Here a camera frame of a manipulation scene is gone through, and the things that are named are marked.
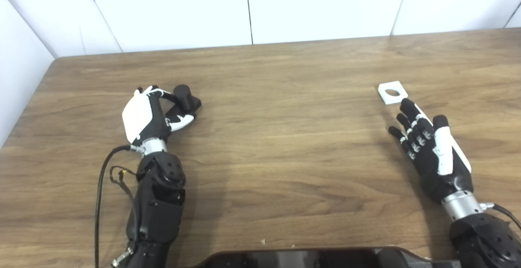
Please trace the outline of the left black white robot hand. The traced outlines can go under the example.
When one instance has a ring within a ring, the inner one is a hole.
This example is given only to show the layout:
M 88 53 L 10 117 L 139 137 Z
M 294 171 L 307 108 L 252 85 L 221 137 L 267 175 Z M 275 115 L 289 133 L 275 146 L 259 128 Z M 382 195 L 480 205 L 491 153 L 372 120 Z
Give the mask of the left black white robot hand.
M 166 142 L 171 133 L 195 120 L 201 105 L 201 100 L 184 84 L 176 86 L 173 92 L 158 86 L 140 87 L 122 112 L 125 136 L 134 146 L 151 139 Z

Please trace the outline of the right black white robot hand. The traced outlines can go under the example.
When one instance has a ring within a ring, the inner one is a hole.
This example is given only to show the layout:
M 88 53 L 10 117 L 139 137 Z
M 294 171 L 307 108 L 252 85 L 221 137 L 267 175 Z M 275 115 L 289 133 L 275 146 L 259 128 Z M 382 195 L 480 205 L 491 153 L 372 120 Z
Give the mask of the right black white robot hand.
M 448 118 L 430 119 L 411 99 L 400 103 L 396 116 L 403 129 L 390 126 L 419 176 L 423 192 L 436 203 L 456 192 L 474 192 L 471 165 L 455 141 Z

